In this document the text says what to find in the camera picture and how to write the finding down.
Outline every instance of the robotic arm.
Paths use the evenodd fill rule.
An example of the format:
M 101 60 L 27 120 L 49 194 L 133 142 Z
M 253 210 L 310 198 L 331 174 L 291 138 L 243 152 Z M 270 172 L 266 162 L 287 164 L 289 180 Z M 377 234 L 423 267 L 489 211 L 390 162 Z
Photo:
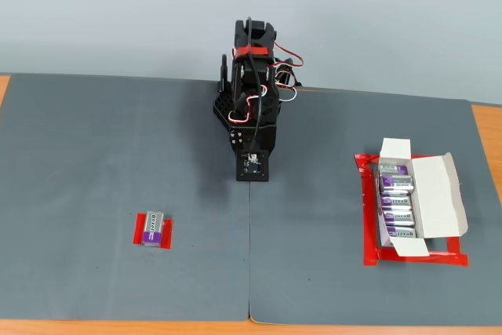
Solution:
M 218 92 L 213 110 L 228 130 L 237 159 L 237 180 L 268 181 L 268 157 L 274 150 L 277 117 L 281 110 L 278 87 L 291 89 L 296 81 L 291 67 L 301 58 L 275 44 L 276 32 L 269 23 L 242 20 L 235 23 L 231 81 L 227 80 L 227 56 L 223 55 Z M 274 46 L 291 53 L 301 64 L 274 58 Z M 294 83 L 289 85 L 289 78 Z

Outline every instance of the black wire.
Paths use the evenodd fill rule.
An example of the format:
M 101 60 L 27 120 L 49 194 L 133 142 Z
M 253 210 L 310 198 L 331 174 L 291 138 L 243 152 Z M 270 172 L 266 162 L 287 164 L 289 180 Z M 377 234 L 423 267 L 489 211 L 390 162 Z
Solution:
M 251 24 L 252 24 L 251 17 L 248 17 L 248 46 L 251 46 Z M 249 57 L 249 62 L 251 63 L 251 68 L 253 69 L 255 79 L 256 79 L 256 84 L 258 85 L 258 118 L 256 119 L 256 128 L 254 129 L 254 136 L 253 140 L 251 141 L 251 147 L 249 148 L 249 151 L 251 151 L 254 148 L 254 144 L 256 142 L 256 135 L 258 134 L 258 128 L 260 127 L 260 120 L 261 120 L 261 84 L 260 84 L 260 76 L 258 75 L 258 70 L 256 69 L 256 66 L 254 65 L 254 60 L 253 60 L 253 55 L 251 51 L 248 52 L 248 57 Z

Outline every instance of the box lid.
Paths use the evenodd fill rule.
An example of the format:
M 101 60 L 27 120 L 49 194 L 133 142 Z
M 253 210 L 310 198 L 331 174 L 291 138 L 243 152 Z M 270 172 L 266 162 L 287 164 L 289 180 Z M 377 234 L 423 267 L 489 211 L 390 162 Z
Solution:
M 425 239 L 458 237 L 467 231 L 460 184 L 450 153 L 444 156 L 415 158 L 412 161 L 420 236 Z

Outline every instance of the battery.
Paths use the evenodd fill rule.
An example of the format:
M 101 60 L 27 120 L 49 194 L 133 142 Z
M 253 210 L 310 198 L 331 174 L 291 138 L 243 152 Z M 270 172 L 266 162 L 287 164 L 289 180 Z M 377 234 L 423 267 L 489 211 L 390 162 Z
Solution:
M 383 175 L 380 177 L 380 190 L 383 194 L 406 195 L 413 191 L 411 176 Z
M 384 219 L 386 225 L 395 225 L 398 227 L 412 227 L 415 225 L 413 214 L 407 211 L 384 210 Z
M 408 168 L 404 165 L 378 165 L 380 175 L 394 174 L 396 176 L 407 176 Z
M 411 209 L 411 199 L 405 195 L 380 195 L 380 207 L 382 209 Z
M 415 229 L 413 228 L 387 227 L 387 232 L 391 237 L 407 237 L 409 239 L 415 239 L 417 237 Z
M 147 219 L 144 222 L 143 237 L 141 243 L 143 246 L 159 247 L 162 239 L 162 225 L 164 223 L 164 213 L 147 212 Z

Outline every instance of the red wire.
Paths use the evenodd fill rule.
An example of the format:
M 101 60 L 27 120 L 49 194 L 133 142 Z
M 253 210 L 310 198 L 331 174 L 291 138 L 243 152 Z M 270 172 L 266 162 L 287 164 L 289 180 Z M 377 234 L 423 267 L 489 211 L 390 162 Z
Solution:
M 265 90 L 264 90 L 265 94 L 267 94 L 267 87 L 266 86 L 263 86 L 263 87 L 265 88 Z M 254 95 L 248 96 L 248 98 L 246 98 L 246 102 L 248 103 L 248 114 L 246 115 L 246 119 L 232 119 L 232 118 L 230 118 L 230 114 L 231 114 L 231 112 L 230 112 L 230 113 L 228 113 L 228 120 L 232 123 L 246 123 L 246 122 L 248 122 L 249 118 L 251 118 L 251 103 L 249 102 L 249 100 L 259 98 L 259 97 L 260 96 L 257 96 L 256 94 L 254 94 Z
M 276 62 L 274 64 L 272 64 L 272 67 L 277 67 L 277 66 L 280 66 L 281 64 L 284 64 L 285 66 L 290 66 L 290 67 L 302 67 L 304 65 L 304 60 L 301 59 L 301 56 L 299 55 L 296 55 L 295 53 L 292 53 L 291 51 L 289 50 L 286 50 L 284 49 L 283 47 L 279 46 L 277 44 L 277 42 L 274 42 L 274 45 L 282 50 L 284 53 L 288 53 L 289 55 L 293 55 L 295 58 L 297 58 L 301 63 L 300 64 L 294 64 L 294 63 L 286 63 L 286 62 Z

